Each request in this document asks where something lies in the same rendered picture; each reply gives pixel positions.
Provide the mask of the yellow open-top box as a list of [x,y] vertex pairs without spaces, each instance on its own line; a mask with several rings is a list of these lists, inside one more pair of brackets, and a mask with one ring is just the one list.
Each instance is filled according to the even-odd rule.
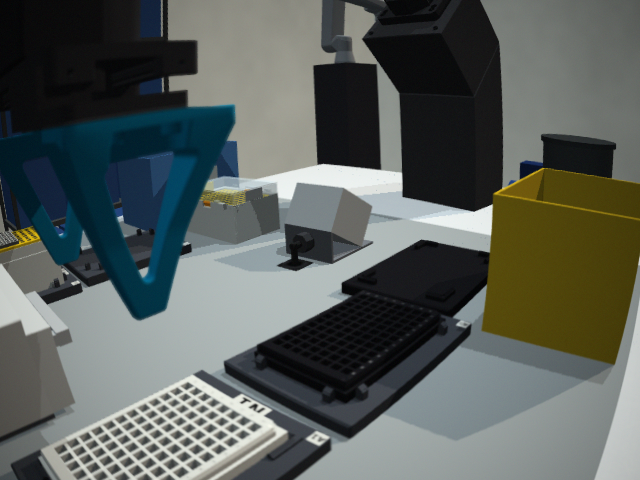
[[542,168],[493,194],[481,331],[615,365],[639,258],[640,183]]

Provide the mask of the blue bin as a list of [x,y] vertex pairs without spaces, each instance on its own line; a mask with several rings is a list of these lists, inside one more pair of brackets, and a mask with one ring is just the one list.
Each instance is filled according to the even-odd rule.
[[[237,141],[226,142],[208,180],[239,178]],[[173,156],[169,151],[117,162],[125,224],[156,231]]]

